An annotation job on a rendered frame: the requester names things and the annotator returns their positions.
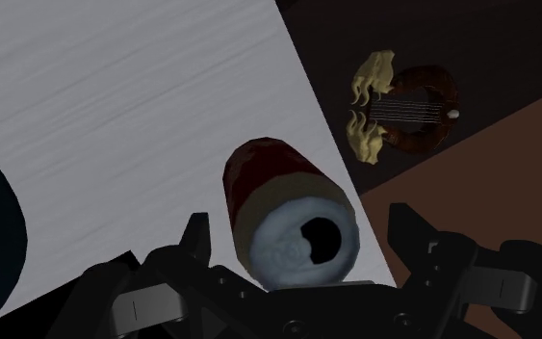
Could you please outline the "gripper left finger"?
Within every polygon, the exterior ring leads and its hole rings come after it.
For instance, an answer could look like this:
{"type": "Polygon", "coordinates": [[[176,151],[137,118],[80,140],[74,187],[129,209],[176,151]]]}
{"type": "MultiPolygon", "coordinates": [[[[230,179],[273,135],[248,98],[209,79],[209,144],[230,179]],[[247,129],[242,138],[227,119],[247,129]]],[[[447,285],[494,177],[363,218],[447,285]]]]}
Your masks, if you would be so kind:
{"type": "Polygon", "coordinates": [[[47,339],[133,339],[157,325],[172,339],[271,339],[270,319],[251,308],[265,292],[210,258],[209,217],[194,213],[181,241],[152,250],[137,270],[87,269],[47,339]]]}

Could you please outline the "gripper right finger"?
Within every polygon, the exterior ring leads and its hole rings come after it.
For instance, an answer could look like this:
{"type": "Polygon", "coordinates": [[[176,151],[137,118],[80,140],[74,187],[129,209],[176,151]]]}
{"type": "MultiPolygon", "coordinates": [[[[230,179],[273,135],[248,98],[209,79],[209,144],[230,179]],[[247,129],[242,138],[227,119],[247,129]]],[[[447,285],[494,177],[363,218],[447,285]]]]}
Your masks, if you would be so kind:
{"type": "Polygon", "coordinates": [[[483,248],[405,203],[389,207],[387,240],[410,271],[387,339],[496,339],[466,322],[471,305],[489,307],[521,339],[542,339],[542,245],[483,248]]]}

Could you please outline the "red and cream can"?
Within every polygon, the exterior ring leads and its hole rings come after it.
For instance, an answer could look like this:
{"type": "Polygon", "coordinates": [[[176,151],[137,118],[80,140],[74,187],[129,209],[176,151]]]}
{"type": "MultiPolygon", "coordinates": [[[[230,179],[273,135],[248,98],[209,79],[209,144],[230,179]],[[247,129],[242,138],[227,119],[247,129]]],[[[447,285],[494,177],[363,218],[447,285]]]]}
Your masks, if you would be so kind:
{"type": "Polygon", "coordinates": [[[250,140],[222,176],[237,258],[268,291],[343,281],[360,249],[341,187],[287,143],[250,140]]]}

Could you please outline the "brown lyre with cream scrolls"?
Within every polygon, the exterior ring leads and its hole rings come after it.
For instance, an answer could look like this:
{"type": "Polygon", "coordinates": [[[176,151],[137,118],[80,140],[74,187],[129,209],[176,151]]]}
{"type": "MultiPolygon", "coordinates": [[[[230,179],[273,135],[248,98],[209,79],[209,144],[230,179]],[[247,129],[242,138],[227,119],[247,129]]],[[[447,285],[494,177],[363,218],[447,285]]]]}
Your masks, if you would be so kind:
{"type": "Polygon", "coordinates": [[[460,117],[457,85],[440,65],[395,72],[395,52],[379,50],[358,67],[350,88],[352,111],[346,125],[356,159],[374,165],[385,144],[409,154],[434,150],[460,117]]]}

